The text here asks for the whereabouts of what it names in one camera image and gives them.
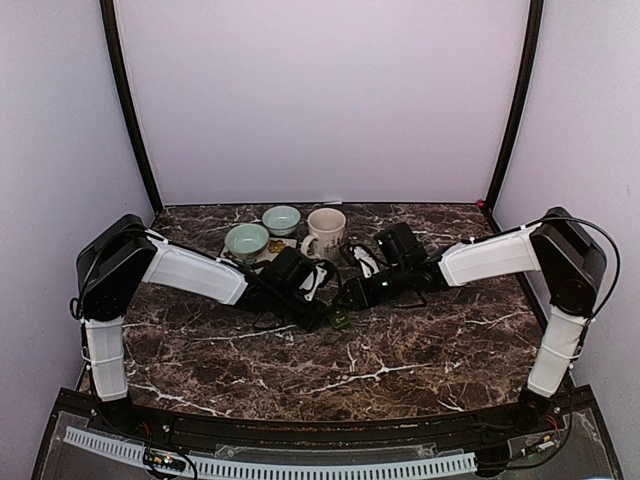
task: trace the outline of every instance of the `brown marble surface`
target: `brown marble surface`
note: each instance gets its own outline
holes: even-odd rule
[[[218,255],[230,227],[258,221],[268,207],[170,207],[154,229]],[[316,207],[299,206],[303,218]],[[432,248],[490,233],[473,205],[336,208],[348,218],[348,237],[372,247],[374,233],[400,221]],[[304,225],[298,234],[306,234]],[[356,274],[340,266],[343,276]],[[131,392],[140,405],[290,421],[407,418],[515,401],[541,338],[515,278],[476,282],[428,301],[417,310],[359,312],[341,332],[291,325],[256,332],[251,314],[142,285],[125,325]]]

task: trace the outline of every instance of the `mint green bowl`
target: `mint green bowl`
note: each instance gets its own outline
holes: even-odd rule
[[[229,230],[224,244],[238,260],[252,263],[267,248],[269,231],[262,225],[243,223]]]
[[[298,228],[300,212],[289,205],[278,205],[264,212],[262,223],[274,237],[286,237]]]

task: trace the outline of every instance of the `cable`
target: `cable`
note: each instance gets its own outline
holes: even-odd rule
[[[317,312],[313,311],[313,310],[309,310],[306,308],[303,308],[299,305],[296,305],[294,303],[292,303],[287,297],[285,297],[282,293],[280,293],[278,291],[277,288],[275,288],[273,285],[268,284],[267,282],[265,282],[262,278],[260,278],[260,276],[258,274],[256,274],[253,270],[249,269],[249,268],[243,268],[240,267],[239,265],[236,265],[235,263],[228,261],[226,259],[221,259],[221,258],[217,258],[214,257],[213,255],[209,255],[208,253],[205,252],[201,252],[200,250],[196,249],[196,248],[192,248],[192,247],[188,247],[186,245],[182,245],[178,242],[174,242],[172,240],[167,240],[169,242],[170,245],[179,247],[179,248],[183,248],[184,250],[188,250],[192,253],[195,253],[197,255],[202,255],[205,258],[208,258],[209,260],[213,260],[215,262],[220,261],[221,263],[223,263],[224,265],[231,267],[237,271],[239,271],[240,273],[242,273],[243,275],[251,278],[255,283],[259,284],[260,286],[262,286],[263,288],[265,288],[266,290],[269,290],[269,292],[271,292],[273,295],[275,295],[278,300],[280,300],[283,304],[285,304],[289,309],[302,314],[302,315],[315,315]]]
[[[93,261],[91,262],[91,265],[87,269],[87,273],[84,276],[84,279],[82,280],[82,286],[80,287],[78,296],[73,297],[69,302],[69,311],[71,313],[71,316],[75,320],[81,320],[84,316],[82,311],[82,306],[84,304],[84,297],[86,295],[87,287],[89,285],[89,279],[91,278],[91,275],[93,275],[94,270],[98,266],[98,262],[100,261],[102,255],[104,255],[104,252],[107,250],[108,247],[111,246],[111,244],[115,240],[125,235],[130,235],[132,238],[143,237],[146,235],[146,232],[142,227],[121,230],[113,234],[111,237],[109,237],[107,241],[104,242],[104,244],[98,249],[98,251],[95,253],[95,256],[93,257]]]
[[[158,442],[152,441],[151,440],[151,430],[146,425],[146,423],[142,422],[142,425],[145,428],[147,436],[148,436],[147,440],[143,440],[141,438],[134,437],[133,435],[129,435],[128,433],[124,433],[120,429],[114,427],[113,424],[109,420],[107,420],[105,415],[102,413],[102,410],[100,409],[100,400],[98,398],[98,394],[95,391],[95,385],[93,383],[93,377],[91,375],[89,376],[89,386],[90,386],[90,390],[91,390],[91,396],[93,397],[93,401],[96,404],[95,411],[98,413],[98,415],[100,416],[100,419],[107,425],[107,427],[109,427],[111,430],[116,432],[116,434],[120,435],[121,437],[127,438],[129,440],[134,440],[136,442],[142,442],[142,444],[145,446],[145,449],[148,449],[150,447],[154,447],[154,448],[159,448],[161,450],[168,450],[170,453],[175,453],[180,458],[184,459],[184,461],[187,462],[189,464],[189,466],[192,468],[192,470],[193,470],[193,477],[192,477],[193,480],[198,480],[198,469],[196,468],[196,464],[194,463],[194,461],[191,460],[191,458],[189,458],[188,455],[186,455],[184,453],[180,453],[180,452],[172,449],[171,445],[164,445],[162,443],[158,443]]]
[[[504,460],[502,462],[478,462],[478,466],[481,467],[484,470],[498,470],[498,469],[503,469],[503,470],[528,470],[530,468],[538,468],[541,467],[542,465],[544,465],[545,463],[551,461],[552,458],[554,458],[556,455],[558,455],[558,453],[560,453],[560,451],[564,448],[564,446],[567,444],[569,437],[571,436],[571,430],[573,428],[573,388],[571,386],[571,379],[568,379],[569,381],[567,382],[568,387],[567,390],[569,391],[569,423],[567,425],[567,433],[564,436],[564,438],[561,440],[560,445],[558,445],[556,447],[556,449],[547,457],[544,458],[544,460],[538,462],[538,463],[534,463],[532,465],[513,465],[513,466],[509,466],[509,463],[514,462],[516,460],[519,460],[521,458],[526,458],[528,455],[531,455],[533,453],[538,453],[538,452],[530,452],[527,454],[523,454],[522,452],[524,451],[521,450],[520,452],[518,452],[516,455],[513,455],[511,458]]]
[[[549,461],[551,461],[551,459],[554,458],[556,455],[558,455],[558,453],[560,453],[560,451],[567,444],[567,442],[569,441],[569,437],[571,436],[571,430],[573,428],[573,395],[572,395],[573,388],[571,386],[570,378],[567,384],[568,384],[568,390],[569,390],[569,425],[567,426],[567,433],[564,436],[564,438],[561,440],[560,445],[558,445],[557,448],[553,452],[551,452],[551,454],[548,457],[546,457],[544,460],[538,463],[534,463],[533,465],[514,465],[511,467],[507,465],[506,470],[526,470],[529,468],[541,467],[545,463],[548,463]]]
[[[618,245],[616,244],[616,242],[613,240],[613,238],[611,238],[611,235],[609,235],[602,227],[596,225],[595,223],[589,222],[587,220],[583,220],[581,218],[573,218],[573,217],[542,217],[542,218],[540,218],[538,220],[535,220],[534,222],[528,223],[526,225],[526,227],[527,228],[528,227],[532,227],[536,223],[549,223],[549,222],[558,222],[558,221],[574,222],[574,223],[579,223],[581,225],[586,225],[587,227],[593,228],[595,231],[597,231],[604,238],[607,239],[607,241],[611,245],[611,248],[613,248],[613,253],[614,253],[615,257],[616,257],[615,274],[613,276],[613,280],[611,282],[611,286],[609,287],[609,291],[607,292],[607,294],[602,299],[602,302],[600,302],[600,305],[598,306],[598,308],[595,308],[593,310],[593,313],[587,319],[587,325],[588,325],[589,323],[591,323],[593,321],[593,319],[596,317],[596,315],[598,315],[600,313],[600,311],[602,310],[602,308],[607,304],[607,302],[611,298],[611,294],[613,293],[613,291],[615,290],[616,286],[618,285],[618,279],[620,278],[620,263],[621,263],[620,250],[618,249]]]

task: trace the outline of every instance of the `black frame edge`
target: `black frame edge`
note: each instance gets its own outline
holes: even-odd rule
[[[131,89],[129,88],[129,81],[127,79],[127,71],[125,69],[124,56],[122,54],[122,45],[120,44],[120,35],[118,34],[118,23],[113,0],[100,0],[100,9],[102,10],[102,24],[104,26],[104,33],[107,40],[109,58],[111,59],[113,78],[116,83],[116,89],[118,90],[118,97],[120,98],[122,115],[124,117],[125,124],[127,125],[127,131],[129,132],[131,147],[133,148],[133,153],[136,157],[136,162],[138,164],[138,169],[140,170],[140,175],[142,176],[144,188],[147,191],[147,196],[149,197],[154,213],[158,215],[163,209],[162,200],[160,198],[160,192],[158,191],[155,178],[153,177],[149,157],[142,140],[138,117],[133,106],[133,97],[131,96]]]
[[[522,58],[520,60],[520,69],[518,71],[518,79],[513,94],[511,110],[509,111],[509,119],[507,120],[507,126],[502,139],[500,153],[498,154],[498,160],[496,161],[496,167],[493,171],[493,177],[491,178],[489,191],[484,200],[484,205],[489,211],[493,211],[500,196],[500,190],[507,175],[509,161],[511,160],[518,129],[520,128],[520,121],[522,120],[522,113],[529,91],[529,82],[533,71],[536,48],[538,46],[543,6],[544,0],[531,0],[529,5],[529,19],[527,20]]]

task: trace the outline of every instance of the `white wall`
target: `white wall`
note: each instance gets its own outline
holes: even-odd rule
[[[117,5],[165,203],[486,194],[527,0]]]
[[[530,95],[496,211],[504,228],[563,205],[619,243],[620,287],[590,331],[576,378],[593,386],[628,478],[640,477],[639,25],[634,0],[546,2]]]
[[[0,3],[0,478],[29,478],[80,362],[75,258],[120,215],[152,218],[98,1]]]

